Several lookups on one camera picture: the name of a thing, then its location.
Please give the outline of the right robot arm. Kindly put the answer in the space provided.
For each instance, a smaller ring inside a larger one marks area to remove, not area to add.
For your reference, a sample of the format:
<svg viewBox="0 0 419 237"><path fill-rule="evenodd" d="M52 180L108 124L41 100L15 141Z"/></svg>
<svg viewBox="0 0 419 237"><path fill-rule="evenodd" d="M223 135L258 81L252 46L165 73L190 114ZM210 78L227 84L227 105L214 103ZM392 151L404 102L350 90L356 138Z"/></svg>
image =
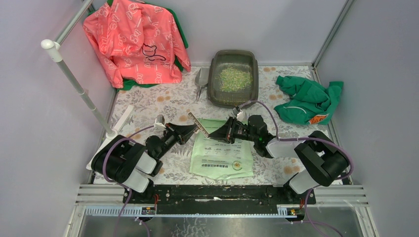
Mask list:
<svg viewBox="0 0 419 237"><path fill-rule="evenodd" d="M257 154L265 158L297 157L304 170L293 176L283 190L284 199L290 203L298 202L311 188L328 187L351 165L348 154L321 131L308 137L277 138L260 115L250 116L246 124L230 117L208 137L227 144L237 139L253 142Z"/></svg>

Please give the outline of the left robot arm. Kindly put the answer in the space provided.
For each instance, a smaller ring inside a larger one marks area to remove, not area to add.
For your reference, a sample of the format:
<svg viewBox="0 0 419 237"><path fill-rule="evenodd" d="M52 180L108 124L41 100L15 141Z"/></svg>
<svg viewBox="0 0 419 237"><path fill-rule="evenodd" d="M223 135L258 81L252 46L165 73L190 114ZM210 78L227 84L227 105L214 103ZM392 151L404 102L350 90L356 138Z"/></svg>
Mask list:
<svg viewBox="0 0 419 237"><path fill-rule="evenodd" d="M88 164L91 170L134 191L142 203L153 198L152 181L163 166L161 158L176 144L185 144L197 130L196 125L164 125L163 136L150 136L144 145L131 138L116 136Z"/></svg>

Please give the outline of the metal litter scoop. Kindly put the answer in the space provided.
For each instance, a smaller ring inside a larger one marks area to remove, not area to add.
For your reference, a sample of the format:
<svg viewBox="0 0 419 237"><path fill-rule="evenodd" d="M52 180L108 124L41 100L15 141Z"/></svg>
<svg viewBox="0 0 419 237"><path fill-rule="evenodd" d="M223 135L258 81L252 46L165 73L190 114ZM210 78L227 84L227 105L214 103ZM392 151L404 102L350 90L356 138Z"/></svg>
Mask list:
<svg viewBox="0 0 419 237"><path fill-rule="evenodd" d="M199 100L202 93L202 89L205 88L208 84L209 73L210 73L210 68L200 68L195 77L195 84L198 87L198 90L196 93L196 101Z"/></svg>

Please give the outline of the green cat litter bag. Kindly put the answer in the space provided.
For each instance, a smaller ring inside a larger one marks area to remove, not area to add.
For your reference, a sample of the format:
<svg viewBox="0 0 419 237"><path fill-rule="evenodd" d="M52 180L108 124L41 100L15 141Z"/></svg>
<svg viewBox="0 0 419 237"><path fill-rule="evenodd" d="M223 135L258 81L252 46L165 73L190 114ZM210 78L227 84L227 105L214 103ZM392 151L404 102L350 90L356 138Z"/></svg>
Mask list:
<svg viewBox="0 0 419 237"><path fill-rule="evenodd" d="M236 140L234 144L226 144L198 132L194 140L189 172L214 180L251 177L251 142Z"/></svg>

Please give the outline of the beige bag sealing clip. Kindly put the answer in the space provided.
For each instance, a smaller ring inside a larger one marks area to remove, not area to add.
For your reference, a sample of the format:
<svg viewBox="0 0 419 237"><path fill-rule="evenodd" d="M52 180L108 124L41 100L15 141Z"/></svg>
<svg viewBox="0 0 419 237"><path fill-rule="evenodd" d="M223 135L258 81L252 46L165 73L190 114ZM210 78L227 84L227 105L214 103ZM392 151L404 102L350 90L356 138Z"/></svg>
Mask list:
<svg viewBox="0 0 419 237"><path fill-rule="evenodd" d="M194 124L197 126L197 128L201 131L201 133L206 137L209 138L210 134L206 130L206 128L202 125L202 123L195 117L195 115L192 112L188 113L189 118L194 122Z"/></svg>

